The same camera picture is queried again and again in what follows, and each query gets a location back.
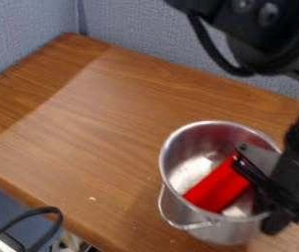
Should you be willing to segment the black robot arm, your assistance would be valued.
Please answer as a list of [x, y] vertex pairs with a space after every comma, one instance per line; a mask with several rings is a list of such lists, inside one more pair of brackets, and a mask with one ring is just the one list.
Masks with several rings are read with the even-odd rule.
[[[232, 75], [285, 75], [299, 81], [299, 0], [165, 0], [185, 13], [199, 43]], [[261, 189], [272, 206], [262, 232], [299, 222], [299, 116], [285, 135], [272, 173], [238, 155], [233, 169]]]

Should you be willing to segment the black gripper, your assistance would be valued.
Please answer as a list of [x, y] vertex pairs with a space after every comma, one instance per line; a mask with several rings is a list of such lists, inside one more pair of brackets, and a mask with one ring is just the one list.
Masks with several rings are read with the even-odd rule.
[[260, 194], [253, 200], [253, 215], [266, 215], [262, 233], [277, 235], [293, 222], [299, 223], [299, 155], [292, 148], [278, 153], [240, 143], [234, 170], [252, 182]]

